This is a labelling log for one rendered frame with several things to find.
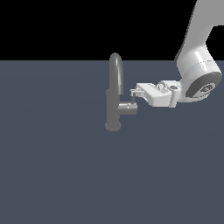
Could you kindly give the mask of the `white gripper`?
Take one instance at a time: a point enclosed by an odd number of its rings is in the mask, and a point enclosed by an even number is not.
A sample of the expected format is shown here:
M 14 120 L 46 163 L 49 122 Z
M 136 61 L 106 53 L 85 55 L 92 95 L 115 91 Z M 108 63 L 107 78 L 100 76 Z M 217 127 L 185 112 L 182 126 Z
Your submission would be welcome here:
M 175 108 L 181 93 L 181 85 L 175 80 L 161 80 L 157 85 L 137 83 L 136 89 L 131 89 L 129 93 L 133 96 L 131 104 L 135 103 L 137 96 L 144 98 L 152 107 Z

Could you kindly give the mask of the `grey cylindrical faucet handle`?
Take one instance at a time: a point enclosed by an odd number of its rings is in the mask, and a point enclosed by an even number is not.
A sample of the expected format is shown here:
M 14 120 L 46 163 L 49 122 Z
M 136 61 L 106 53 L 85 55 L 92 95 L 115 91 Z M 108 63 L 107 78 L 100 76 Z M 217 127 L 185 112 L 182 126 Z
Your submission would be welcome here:
M 137 104 L 130 101 L 121 101 L 116 109 L 119 115 L 135 115 L 137 113 Z

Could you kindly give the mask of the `grey faucet body with spout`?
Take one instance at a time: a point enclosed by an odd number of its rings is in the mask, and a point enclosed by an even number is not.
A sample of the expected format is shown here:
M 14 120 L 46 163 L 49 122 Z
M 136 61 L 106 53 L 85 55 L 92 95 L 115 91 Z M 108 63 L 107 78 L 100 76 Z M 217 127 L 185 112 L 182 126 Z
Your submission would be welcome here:
M 109 131 L 118 131 L 121 128 L 120 115 L 116 111 L 120 104 L 120 95 L 123 94 L 123 62 L 121 56 L 114 52 L 109 58 L 109 88 L 107 96 L 107 121 L 105 128 Z

